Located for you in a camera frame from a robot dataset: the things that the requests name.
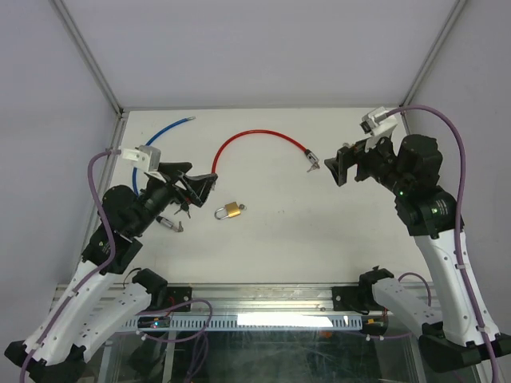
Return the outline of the brass padlock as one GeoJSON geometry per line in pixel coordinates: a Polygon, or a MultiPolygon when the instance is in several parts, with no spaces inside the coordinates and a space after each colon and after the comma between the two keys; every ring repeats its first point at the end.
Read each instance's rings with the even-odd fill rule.
{"type": "Polygon", "coordinates": [[[230,219],[240,215],[241,211],[242,210],[239,209],[239,204],[237,202],[232,202],[217,209],[214,212],[214,217],[217,220],[230,219]]]}

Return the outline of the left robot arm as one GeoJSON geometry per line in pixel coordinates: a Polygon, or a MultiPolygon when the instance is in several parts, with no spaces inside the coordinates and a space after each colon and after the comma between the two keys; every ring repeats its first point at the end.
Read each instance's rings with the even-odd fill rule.
{"type": "Polygon", "coordinates": [[[141,250],[140,237],[168,205],[182,211],[204,205],[218,176],[188,176],[191,167],[188,162],[161,163],[139,192],[118,185],[99,199],[101,225],[83,250],[65,293],[26,340],[6,348],[5,356],[21,369],[20,381],[76,382],[119,325],[139,313],[168,310],[167,281],[145,268],[118,298],[92,313],[141,250]]]}

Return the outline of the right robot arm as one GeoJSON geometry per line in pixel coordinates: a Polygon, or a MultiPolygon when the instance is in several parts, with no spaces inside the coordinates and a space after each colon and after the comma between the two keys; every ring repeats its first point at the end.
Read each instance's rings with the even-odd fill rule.
{"type": "Polygon", "coordinates": [[[395,197],[398,217],[422,253],[434,284],[440,311],[405,290],[386,269],[361,274],[357,299],[361,310],[387,308],[418,339],[429,367],[445,373],[510,353],[502,333],[484,307],[466,253],[465,235],[455,231],[456,199],[438,186],[442,154],[434,138],[406,136],[398,151],[383,137],[366,148],[360,140],[325,160],[335,182],[347,181],[350,167],[358,182],[367,178],[395,197]]]}

